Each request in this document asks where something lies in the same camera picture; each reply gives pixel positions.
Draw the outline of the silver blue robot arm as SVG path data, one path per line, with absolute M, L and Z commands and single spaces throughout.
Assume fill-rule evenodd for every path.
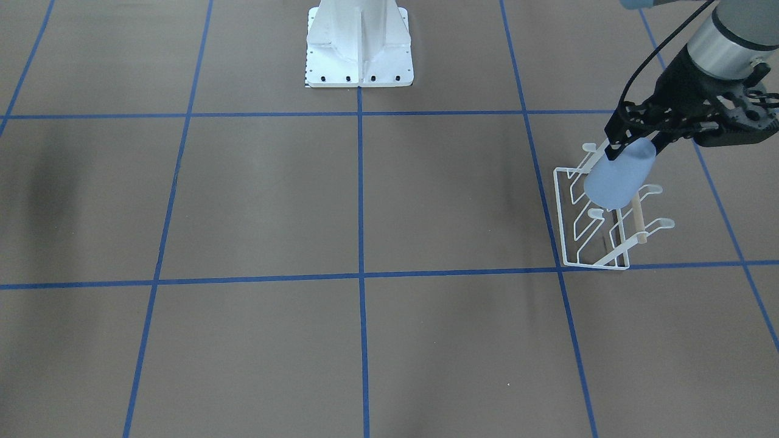
M 777 53 L 776 1 L 705 2 L 701 23 L 642 103 L 620 97 L 606 125 L 614 161 L 632 142 L 657 153 L 679 139 L 702 147 L 759 144 L 777 133 L 777 94 L 763 79 Z

